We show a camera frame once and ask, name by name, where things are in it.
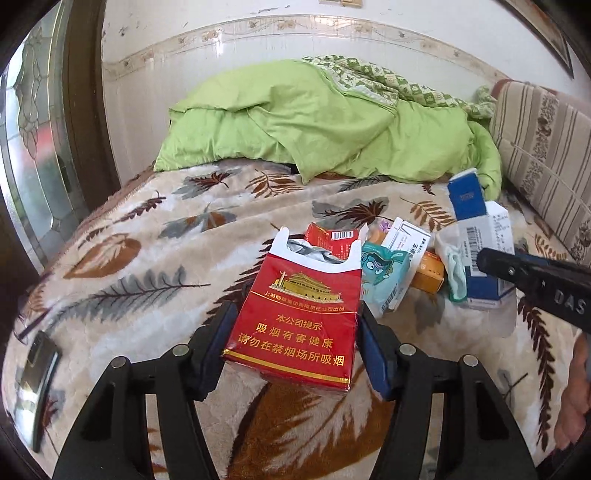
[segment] gold building emblem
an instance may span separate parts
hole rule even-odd
[[[303,273],[294,273],[287,277],[285,272],[281,272],[281,276],[269,287],[294,297],[319,303],[343,303],[340,293],[332,293],[328,286]]]

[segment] fleece blanket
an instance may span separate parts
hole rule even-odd
[[[551,231],[504,193],[517,247],[567,258]],[[390,223],[400,216],[431,231],[456,220],[445,184],[404,184],[384,176],[334,174],[303,185],[286,166],[249,160],[160,174],[146,172],[87,221],[43,275],[17,320],[2,372],[11,413],[15,379],[37,329],[63,353],[43,416],[40,453],[51,475],[68,432],[110,360],[160,356],[215,314],[224,300],[245,299],[282,224],[296,237],[310,222],[329,229]],[[519,300],[513,334],[492,338],[481,312],[444,295],[410,289],[381,322],[404,342],[456,361],[484,364],[515,416],[536,462],[553,447],[574,343],[570,325]],[[226,479],[369,478],[392,414],[371,388],[359,358],[345,396],[267,383],[227,363],[217,389],[196,404],[213,463]],[[431,415],[423,479],[433,477],[441,398]],[[147,398],[152,466],[167,477],[155,399]]]
[[[494,200],[499,152],[468,120],[488,119],[494,107],[485,90],[479,103],[467,103],[354,58],[250,65],[205,81],[170,109],[155,169],[264,158],[295,163],[306,184],[325,171],[425,181],[476,167]]]

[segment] red box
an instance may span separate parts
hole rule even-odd
[[[341,264],[287,248],[283,227],[242,306],[223,356],[299,383],[348,390],[361,293],[361,242]]]
[[[347,260],[351,245],[358,238],[365,242],[368,227],[366,225],[357,230],[325,230],[321,226],[311,223],[306,229],[304,239],[311,245],[328,250],[336,258]]]

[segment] wooden door frame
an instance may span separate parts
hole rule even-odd
[[[106,0],[73,0],[66,31],[66,128],[82,195],[92,211],[121,188],[103,100],[100,41]]]

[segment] human hand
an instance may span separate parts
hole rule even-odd
[[[585,367],[588,358],[587,337],[582,333],[574,343],[569,381],[562,393],[560,412],[554,428],[556,448],[560,450],[576,443],[585,429],[584,415],[591,409],[591,384],[587,380]]]

